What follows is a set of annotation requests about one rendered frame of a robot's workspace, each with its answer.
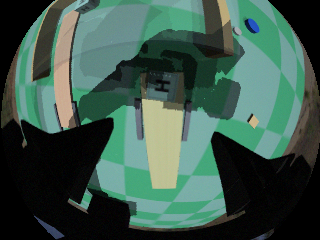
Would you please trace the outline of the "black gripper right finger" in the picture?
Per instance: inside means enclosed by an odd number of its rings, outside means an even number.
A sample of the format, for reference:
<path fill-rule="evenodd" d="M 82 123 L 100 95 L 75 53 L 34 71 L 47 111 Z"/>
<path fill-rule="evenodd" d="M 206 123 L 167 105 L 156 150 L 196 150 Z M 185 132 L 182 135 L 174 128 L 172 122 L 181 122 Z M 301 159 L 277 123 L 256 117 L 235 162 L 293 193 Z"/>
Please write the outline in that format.
<path fill-rule="evenodd" d="M 223 187 L 227 217 L 244 211 L 245 205 L 275 179 L 277 172 L 287 168 L 295 159 L 295 153 L 264 159 L 219 131 L 213 132 L 211 143 Z"/>

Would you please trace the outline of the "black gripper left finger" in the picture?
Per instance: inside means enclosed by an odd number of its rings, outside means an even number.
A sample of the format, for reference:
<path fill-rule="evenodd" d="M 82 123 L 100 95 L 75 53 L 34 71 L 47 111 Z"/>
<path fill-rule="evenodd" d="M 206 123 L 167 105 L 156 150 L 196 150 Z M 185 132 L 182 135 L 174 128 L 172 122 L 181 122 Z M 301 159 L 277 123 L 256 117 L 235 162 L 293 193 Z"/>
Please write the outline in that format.
<path fill-rule="evenodd" d="M 88 181 L 107 147 L 113 127 L 113 119 L 108 117 L 68 131 L 48 133 L 21 120 L 25 143 L 43 157 L 57 183 L 71 196 L 69 199 L 77 204 L 81 204 Z"/>

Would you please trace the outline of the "tan flat strip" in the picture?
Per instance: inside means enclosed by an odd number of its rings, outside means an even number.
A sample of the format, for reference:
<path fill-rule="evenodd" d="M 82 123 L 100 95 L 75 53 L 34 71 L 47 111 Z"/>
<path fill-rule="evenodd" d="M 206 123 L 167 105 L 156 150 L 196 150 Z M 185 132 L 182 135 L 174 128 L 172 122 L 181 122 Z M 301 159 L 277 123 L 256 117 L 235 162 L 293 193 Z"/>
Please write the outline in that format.
<path fill-rule="evenodd" d="M 72 109 L 71 63 L 72 59 L 53 68 L 53 79 L 55 79 L 53 85 L 55 85 L 56 107 L 60 124 L 61 127 L 69 129 L 77 127 Z"/>

